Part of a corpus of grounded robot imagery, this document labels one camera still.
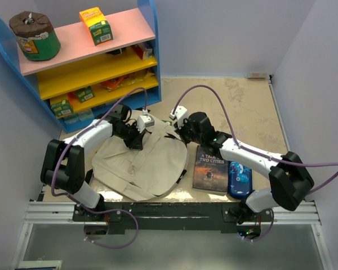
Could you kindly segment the dark tale of two cities book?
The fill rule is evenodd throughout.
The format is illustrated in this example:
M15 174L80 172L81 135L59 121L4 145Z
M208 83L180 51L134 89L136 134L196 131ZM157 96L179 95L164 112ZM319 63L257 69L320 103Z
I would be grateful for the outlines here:
M197 146L192 188L217 195L226 195L228 191L229 163L206 153Z

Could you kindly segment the beige canvas backpack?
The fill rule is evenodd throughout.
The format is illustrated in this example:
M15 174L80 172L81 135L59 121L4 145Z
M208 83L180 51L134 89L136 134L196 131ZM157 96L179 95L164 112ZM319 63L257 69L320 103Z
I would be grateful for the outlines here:
M104 141L92 158L94 177L134 201L161 197L185 174L189 155L174 128L154 118L146 129L142 150L130 150L119 137Z

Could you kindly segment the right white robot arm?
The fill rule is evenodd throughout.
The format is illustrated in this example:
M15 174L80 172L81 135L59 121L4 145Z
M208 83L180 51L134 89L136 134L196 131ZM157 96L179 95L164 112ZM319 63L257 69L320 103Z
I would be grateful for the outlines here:
M171 111L170 118L184 143L195 142L211 156L238 162L269 180L268 188L250 192L240 202L236 214L246 221L277 206L296 210L314 186L309 172L293 152L281 155L259 148L247 150L247 144L236 143L233 135L216 131L204 112L188 114L185 108L179 108Z

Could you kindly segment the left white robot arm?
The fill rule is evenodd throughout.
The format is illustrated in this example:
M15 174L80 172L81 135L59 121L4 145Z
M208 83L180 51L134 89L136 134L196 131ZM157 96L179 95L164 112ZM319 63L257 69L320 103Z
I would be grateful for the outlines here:
M104 217L105 206L103 196L88 184L85 153L112 136L122 139L128 149L142 150L145 130L154 120L145 109L132 124L128 123L130 116L131 109L120 103L76 135L63 141L53 139L47 145L41 182L52 188L54 196L65 195L81 204L93 221Z

